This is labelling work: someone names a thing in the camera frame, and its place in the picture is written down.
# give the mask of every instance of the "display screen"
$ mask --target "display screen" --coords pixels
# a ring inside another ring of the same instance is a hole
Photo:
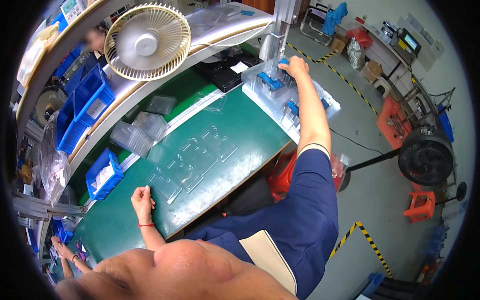
[[[411,38],[409,35],[405,35],[405,42],[412,48],[412,50],[415,50],[417,48],[417,43]]]

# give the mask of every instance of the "cardboard box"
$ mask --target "cardboard box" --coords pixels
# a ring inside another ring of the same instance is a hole
[[[361,69],[361,74],[365,76],[371,84],[378,78],[378,76],[380,76],[380,74],[382,74],[382,72],[382,65],[379,65],[374,60],[366,62],[363,69]]]
[[[332,43],[332,51],[337,54],[342,54],[343,49],[348,43],[348,38],[344,37],[343,35],[337,34],[335,39]]]

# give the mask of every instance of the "blue work uniform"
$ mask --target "blue work uniform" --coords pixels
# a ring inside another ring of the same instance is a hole
[[[293,272],[296,296],[307,298],[322,279],[338,237],[332,167],[324,151],[299,155],[285,199],[247,216],[225,217],[187,238],[207,240],[253,264],[240,241],[260,230],[268,232]]]

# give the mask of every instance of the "concrete floor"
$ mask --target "concrete floor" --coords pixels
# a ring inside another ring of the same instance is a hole
[[[287,41],[317,60],[331,52],[308,37],[298,27],[291,28]],[[287,46],[286,56],[298,55]],[[386,153],[392,150],[376,126],[377,116],[363,99],[338,75],[323,63],[307,61],[310,75],[341,105],[340,114],[330,127],[366,147]],[[383,99],[359,71],[354,70],[346,54],[335,54],[325,62],[342,74],[380,113]],[[355,145],[332,133],[332,152],[344,153],[351,158],[350,165],[363,162],[379,154]],[[419,274],[426,243],[432,227],[439,224],[440,209],[429,221],[409,224],[403,211],[409,205],[411,183],[400,173],[397,159],[393,158],[352,172],[349,186],[337,193],[338,241],[350,226],[360,221],[385,259],[395,279],[413,281]],[[368,282],[370,273],[387,275],[377,255],[356,228],[346,243],[326,264],[325,275],[308,299],[347,300],[354,298]]]

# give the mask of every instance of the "hand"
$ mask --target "hand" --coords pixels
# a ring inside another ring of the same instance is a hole
[[[308,64],[300,57],[294,55],[288,60],[288,65],[279,63],[278,67],[287,71],[290,76],[297,79],[299,76],[308,75]]]
[[[140,186],[135,189],[131,197],[133,208],[137,213],[138,223],[146,225],[152,222],[152,209],[155,209],[155,201],[150,197],[150,187]]]
[[[59,237],[53,236],[52,237],[52,244],[53,248],[57,251],[57,253],[60,255],[60,258],[66,258],[69,261],[72,261],[73,259],[73,252],[67,248],[67,246],[60,241]]]

